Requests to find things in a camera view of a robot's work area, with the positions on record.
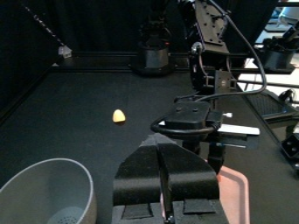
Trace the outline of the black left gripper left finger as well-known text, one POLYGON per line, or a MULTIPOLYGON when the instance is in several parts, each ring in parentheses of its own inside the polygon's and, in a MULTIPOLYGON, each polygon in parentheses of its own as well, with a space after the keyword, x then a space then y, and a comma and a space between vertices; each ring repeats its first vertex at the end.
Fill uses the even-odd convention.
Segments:
POLYGON ((161 196, 158 142, 151 135, 118 168, 113 224, 163 224, 161 196))

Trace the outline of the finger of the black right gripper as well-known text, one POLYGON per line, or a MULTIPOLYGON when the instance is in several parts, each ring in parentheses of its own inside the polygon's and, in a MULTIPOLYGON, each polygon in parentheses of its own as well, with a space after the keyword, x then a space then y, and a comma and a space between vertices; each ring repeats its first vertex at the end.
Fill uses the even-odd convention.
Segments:
POLYGON ((226 145, 224 143, 210 144, 209 164, 217 173, 221 172, 221 168, 225 163, 226 145))
POLYGON ((189 142, 189 141, 183 141, 182 142, 182 147, 191 151, 194 154, 199 155, 201 151, 202 151, 202 147, 201 144, 198 142, 189 142))

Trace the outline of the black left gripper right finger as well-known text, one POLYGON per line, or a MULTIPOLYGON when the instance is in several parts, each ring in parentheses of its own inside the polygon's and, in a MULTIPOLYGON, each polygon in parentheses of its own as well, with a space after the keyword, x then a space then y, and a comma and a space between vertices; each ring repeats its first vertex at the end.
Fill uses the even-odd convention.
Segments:
POLYGON ((209 163, 166 136, 158 137, 163 208, 170 224, 230 224, 209 163))

